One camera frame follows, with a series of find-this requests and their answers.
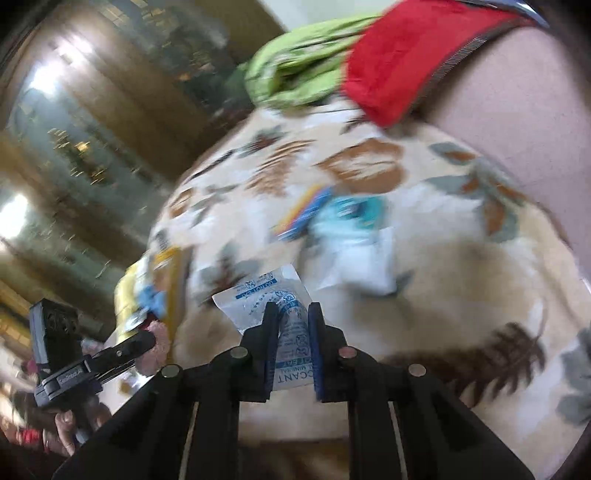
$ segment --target person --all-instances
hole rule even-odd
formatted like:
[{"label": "person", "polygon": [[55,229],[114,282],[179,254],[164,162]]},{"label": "person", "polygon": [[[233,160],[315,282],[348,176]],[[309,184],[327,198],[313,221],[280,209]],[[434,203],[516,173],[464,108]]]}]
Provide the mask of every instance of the person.
[{"label": "person", "polygon": [[37,429],[24,428],[17,431],[17,443],[33,450],[43,450],[41,432]]},{"label": "person", "polygon": [[31,392],[16,391],[11,396],[11,403],[20,417],[25,421],[27,428],[38,430],[48,430],[57,434],[54,415],[37,407],[35,395]]},{"label": "person", "polygon": [[53,452],[34,450],[9,441],[0,429],[0,466],[2,478],[50,480],[64,457]]},{"label": "person", "polygon": [[18,443],[18,427],[5,417],[0,418],[0,430],[4,433],[9,442]]},{"label": "person", "polygon": [[[99,403],[93,412],[96,427],[100,428],[111,418],[111,411],[104,403]],[[69,456],[76,451],[76,418],[71,410],[56,415],[57,434]]]}]

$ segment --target hand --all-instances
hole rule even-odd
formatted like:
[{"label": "hand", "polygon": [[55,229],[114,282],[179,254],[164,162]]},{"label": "hand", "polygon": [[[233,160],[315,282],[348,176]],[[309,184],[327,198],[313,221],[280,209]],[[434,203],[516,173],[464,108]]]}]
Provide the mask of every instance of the hand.
[{"label": "hand", "polygon": [[[111,418],[111,412],[104,403],[99,403],[94,415],[96,427],[100,428],[107,420]],[[57,434],[60,437],[61,443],[68,455],[74,455],[76,451],[76,442],[74,437],[76,435],[76,418],[71,410],[56,415]]]}]

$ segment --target red fabric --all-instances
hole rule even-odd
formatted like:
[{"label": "red fabric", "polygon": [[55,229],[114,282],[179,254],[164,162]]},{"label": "red fabric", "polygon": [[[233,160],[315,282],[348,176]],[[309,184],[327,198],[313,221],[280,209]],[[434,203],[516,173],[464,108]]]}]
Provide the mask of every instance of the red fabric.
[{"label": "red fabric", "polygon": [[405,0],[354,46],[343,90],[371,120],[388,127],[408,111],[444,61],[506,22],[530,24],[512,12],[455,0]]},{"label": "red fabric", "polygon": [[21,432],[21,445],[37,446],[41,441],[41,433],[34,429],[24,429]]}]

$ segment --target blanket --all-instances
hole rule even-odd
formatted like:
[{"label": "blanket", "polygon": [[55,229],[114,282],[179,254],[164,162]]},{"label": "blanket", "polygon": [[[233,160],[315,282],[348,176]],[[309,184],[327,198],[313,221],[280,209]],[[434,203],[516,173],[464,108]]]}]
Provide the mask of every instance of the blanket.
[{"label": "blanket", "polygon": [[[387,201],[396,294],[316,289],[306,239],[273,241],[272,227],[315,184]],[[536,478],[551,476],[581,435],[557,412],[571,392],[560,355],[591,316],[576,259],[508,173],[431,125],[409,119],[383,131],[346,99],[303,115],[259,108],[186,173],[151,239],[151,255],[163,244],[191,252],[173,346],[183,367],[240,341],[213,294],[292,263],[350,345],[393,365],[424,364]],[[311,385],[241,408],[244,444],[297,441],[301,458],[324,455],[347,432],[346,406],[315,402]],[[346,456],[316,460],[331,465],[317,478],[346,478]]]},{"label": "blanket", "polygon": [[248,63],[245,83],[252,103],[287,108],[338,90],[348,51],[378,17],[328,20],[271,40]]}]

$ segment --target white plastic bag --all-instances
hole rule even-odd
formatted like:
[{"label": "white plastic bag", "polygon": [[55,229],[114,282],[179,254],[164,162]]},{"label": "white plastic bag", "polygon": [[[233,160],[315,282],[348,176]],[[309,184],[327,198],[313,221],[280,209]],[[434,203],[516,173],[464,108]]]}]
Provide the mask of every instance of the white plastic bag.
[{"label": "white plastic bag", "polygon": [[312,291],[344,285],[369,295],[396,292],[393,227],[363,240],[323,239],[311,262],[304,279]]},{"label": "white plastic bag", "polygon": [[213,301],[241,333],[262,323],[267,302],[276,303],[280,319],[273,390],[314,381],[308,339],[311,300],[293,265],[284,265],[217,293]]}]

